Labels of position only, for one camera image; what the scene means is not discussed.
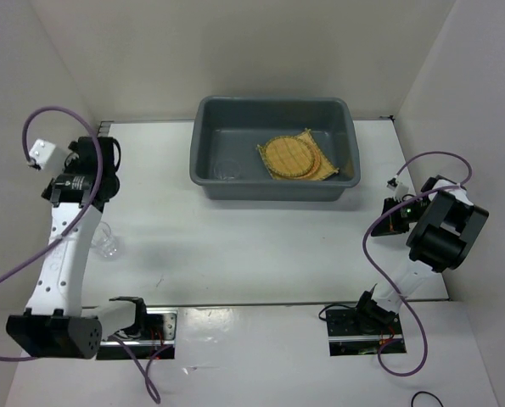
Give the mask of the rectangular woven bamboo mat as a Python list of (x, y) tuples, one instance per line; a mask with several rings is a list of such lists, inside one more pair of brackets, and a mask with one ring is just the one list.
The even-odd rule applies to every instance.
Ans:
[(307, 144), (312, 144), (314, 147), (317, 148), (317, 151), (320, 153), (320, 156), (321, 156), (321, 160), (322, 160), (322, 163), (321, 163), (321, 166), (320, 168), (318, 169), (317, 173), (311, 178), (311, 179), (302, 179), (301, 177), (299, 178), (295, 178), (295, 179), (289, 179), (289, 178), (284, 178), (284, 177), (281, 177), (281, 176), (277, 176), (275, 174), (273, 174), (264, 164), (263, 162), (263, 159), (261, 157), (261, 152), (260, 152), (260, 146), (263, 146), (263, 145), (257, 145), (256, 146), (256, 149), (261, 157), (261, 161), (262, 163), (264, 164), (264, 166), (266, 167), (270, 177), (274, 180), (289, 180), (289, 181), (324, 181), (326, 179), (328, 179), (330, 176), (333, 176), (333, 175), (336, 175), (339, 173), (339, 169), (337, 167), (335, 167), (331, 161), (327, 158), (327, 156), (324, 154), (324, 152), (322, 151), (322, 149), (318, 146), (318, 144), (316, 143), (316, 141), (314, 140), (313, 136), (312, 136), (312, 132), (310, 129), (305, 129), (303, 130), (300, 134), (298, 135), (295, 135), (295, 136), (289, 136), (289, 137), (296, 137), (296, 138), (299, 138), (300, 140), (306, 142)]

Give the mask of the round orange woven tray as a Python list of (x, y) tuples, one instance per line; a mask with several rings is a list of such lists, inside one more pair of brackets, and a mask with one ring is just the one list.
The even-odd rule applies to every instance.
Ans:
[(301, 177), (302, 179), (311, 179), (317, 173), (322, 163), (321, 156), (320, 153), (317, 151), (317, 148), (314, 147), (312, 144), (308, 144), (308, 146), (311, 148), (313, 153), (313, 164), (311, 169)]

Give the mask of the round bamboo tray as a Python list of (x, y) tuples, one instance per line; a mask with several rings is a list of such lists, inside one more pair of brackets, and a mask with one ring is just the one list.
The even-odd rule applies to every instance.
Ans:
[(280, 136), (260, 146), (265, 166), (275, 175), (295, 179), (308, 174), (315, 165), (312, 148), (296, 137)]

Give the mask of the clear plastic cup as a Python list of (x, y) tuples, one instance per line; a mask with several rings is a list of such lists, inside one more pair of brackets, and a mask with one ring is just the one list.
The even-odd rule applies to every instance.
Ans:
[(118, 238), (106, 222), (101, 221), (96, 227), (90, 249), (104, 259), (116, 259), (119, 255)]
[(241, 166), (233, 159), (218, 161), (213, 167), (213, 176), (218, 181), (235, 181), (241, 176)]

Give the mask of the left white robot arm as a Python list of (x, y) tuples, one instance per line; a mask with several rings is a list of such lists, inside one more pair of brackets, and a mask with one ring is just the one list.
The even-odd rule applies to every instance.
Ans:
[(95, 231), (120, 189), (120, 144), (80, 137), (62, 149), (38, 139), (26, 152), (35, 169), (54, 173), (42, 193), (52, 205), (51, 249), (23, 313), (8, 318), (7, 334), (33, 358), (86, 360), (117, 332), (144, 336), (149, 317), (142, 298), (114, 297), (90, 310), (81, 301)]

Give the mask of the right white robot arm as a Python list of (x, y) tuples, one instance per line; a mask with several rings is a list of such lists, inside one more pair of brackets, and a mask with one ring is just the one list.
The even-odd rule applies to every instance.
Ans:
[(387, 198), (366, 237), (406, 233), (408, 258), (383, 287), (362, 294), (352, 313), (353, 326), (362, 333), (388, 328), (423, 282), (462, 264), (488, 217), (464, 187), (443, 176), (429, 178), (415, 197)]

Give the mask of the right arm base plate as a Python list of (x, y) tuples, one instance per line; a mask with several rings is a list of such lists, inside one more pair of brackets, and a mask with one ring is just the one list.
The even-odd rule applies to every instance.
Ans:
[(318, 318), (326, 325), (331, 356), (373, 355), (384, 345), (384, 354), (407, 352), (398, 319), (382, 326), (363, 319), (347, 304), (325, 305)]

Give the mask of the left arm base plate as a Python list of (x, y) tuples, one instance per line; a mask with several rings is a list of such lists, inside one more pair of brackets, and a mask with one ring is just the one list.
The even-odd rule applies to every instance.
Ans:
[(175, 356), (178, 308), (148, 307), (140, 328), (126, 327), (113, 336), (120, 339), (138, 360), (172, 360)]

